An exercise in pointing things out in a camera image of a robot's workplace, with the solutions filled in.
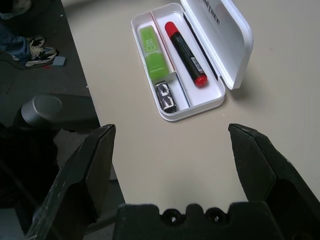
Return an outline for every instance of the small blue object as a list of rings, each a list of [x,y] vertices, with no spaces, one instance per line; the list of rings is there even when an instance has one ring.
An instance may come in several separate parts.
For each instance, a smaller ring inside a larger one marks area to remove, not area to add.
[[[66,58],[64,56],[56,56],[53,60],[52,65],[57,67],[64,67],[66,63]]]

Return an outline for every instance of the beige table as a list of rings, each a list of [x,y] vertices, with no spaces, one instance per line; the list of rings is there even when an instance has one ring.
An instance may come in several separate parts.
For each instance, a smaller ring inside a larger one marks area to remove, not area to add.
[[[116,125],[113,164],[127,203],[184,212],[246,201],[229,123],[266,134],[319,199],[320,1],[235,0],[254,36],[242,86],[175,123],[158,113],[131,27],[171,1],[62,2],[100,123]]]

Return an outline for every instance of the sneaker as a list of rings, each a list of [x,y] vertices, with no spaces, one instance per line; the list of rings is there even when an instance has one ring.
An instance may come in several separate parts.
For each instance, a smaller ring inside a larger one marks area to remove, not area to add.
[[[41,48],[45,44],[46,39],[43,36],[33,36],[33,37],[28,37],[27,38],[27,42],[31,43],[31,45],[33,47]],[[12,56],[13,60],[15,60],[15,61],[19,61],[20,60],[16,56],[13,56],[13,55],[11,55],[11,56]]]
[[[26,13],[32,6],[31,0],[14,0],[13,9],[8,13],[1,13],[0,18],[3,20],[9,20],[16,16]]]
[[[30,59],[24,64],[26,67],[51,62],[57,55],[53,47],[38,47],[33,46],[32,43],[30,43],[30,53]]]

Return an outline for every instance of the blue jeans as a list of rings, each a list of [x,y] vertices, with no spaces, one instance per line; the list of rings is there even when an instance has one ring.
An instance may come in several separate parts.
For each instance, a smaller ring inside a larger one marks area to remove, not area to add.
[[[30,47],[28,40],[25,37],[14,35],[10,31],[8,31],[1,23],[0,51],[17,57],[23,63],[25,63],[30,57]]]

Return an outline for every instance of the screw hole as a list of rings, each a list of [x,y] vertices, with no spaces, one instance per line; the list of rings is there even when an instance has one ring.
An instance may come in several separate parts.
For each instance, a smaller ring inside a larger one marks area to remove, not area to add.
[[[227,223],[226,214],[217,207],[208,209],[205,213],[205,216],[210,222],[214,224],[223,225]]]
[[[167,209],[161,215],[161,220],[169,226],[177,226],[183,223],[185,216],[176,209]]]

